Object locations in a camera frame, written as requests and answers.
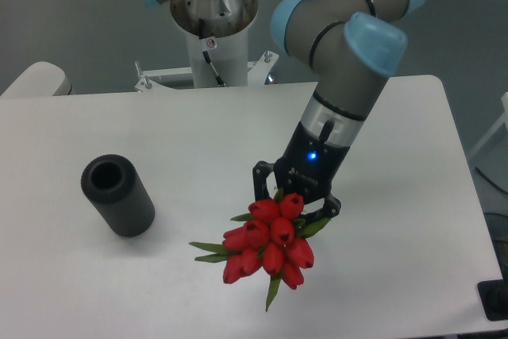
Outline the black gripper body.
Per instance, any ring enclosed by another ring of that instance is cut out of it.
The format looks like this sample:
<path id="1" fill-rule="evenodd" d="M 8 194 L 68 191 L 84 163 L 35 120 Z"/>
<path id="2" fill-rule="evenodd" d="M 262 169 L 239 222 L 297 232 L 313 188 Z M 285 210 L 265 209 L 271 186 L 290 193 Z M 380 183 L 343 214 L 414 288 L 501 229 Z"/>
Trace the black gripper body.
<path id="1" fill-rule="evenodd" d="M 346 157 L 348 147 L 336 147 L 328 142 L 334 122 L 328 120 L 314 136 L 298 123 L 283 155 L 274 165 L 277 187 L 286 195 L 297 193 L 305 202 L 326 197 L 332 181 Z"/>

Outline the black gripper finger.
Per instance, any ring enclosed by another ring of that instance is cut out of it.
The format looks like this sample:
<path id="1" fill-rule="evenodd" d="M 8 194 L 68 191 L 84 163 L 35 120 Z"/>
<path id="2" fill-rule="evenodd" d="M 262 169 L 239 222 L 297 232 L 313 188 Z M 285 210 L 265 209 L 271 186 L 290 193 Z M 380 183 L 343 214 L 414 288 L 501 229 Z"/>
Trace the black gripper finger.
<path id="1" fill-rule="evenodd" d="M 322 208 L 302 216 L 305 223 L 299 228 L 299 231 L 319 232 L 331 221 L 332 218 L 335 218 L 340 213 L 340 210 L 340 200 L 331 194 L 327 195 L 324 198 Z"/>
<path id="2" fill-rule="evenodd" d="M 252 169 L 255 200 L 272 199 L 267 188 L 267 178 L 274 172 L 274 166 L 273 163 L 261 160 Z"/>

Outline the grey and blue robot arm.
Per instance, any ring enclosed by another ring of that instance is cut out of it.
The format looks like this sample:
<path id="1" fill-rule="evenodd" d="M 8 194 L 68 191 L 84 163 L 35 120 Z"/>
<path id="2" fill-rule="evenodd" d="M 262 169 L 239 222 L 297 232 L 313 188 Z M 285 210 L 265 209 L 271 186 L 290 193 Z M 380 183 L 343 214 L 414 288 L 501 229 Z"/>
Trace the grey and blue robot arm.
<path id="1" fill-rule="evenodd" d="M 196 87 L 244 86 L 251 70 L 242 38 L 257 0 L 142 0 L 168 4 L 188 36 Z M 253 168 L 252 218 L 280 214 L 329 220 L 341 204 L 332 181 L 407 46 L 394 22 L 425 0 L 282 0 L 271 16 L 272 40 L 319 77 L 284 154 Z"/>

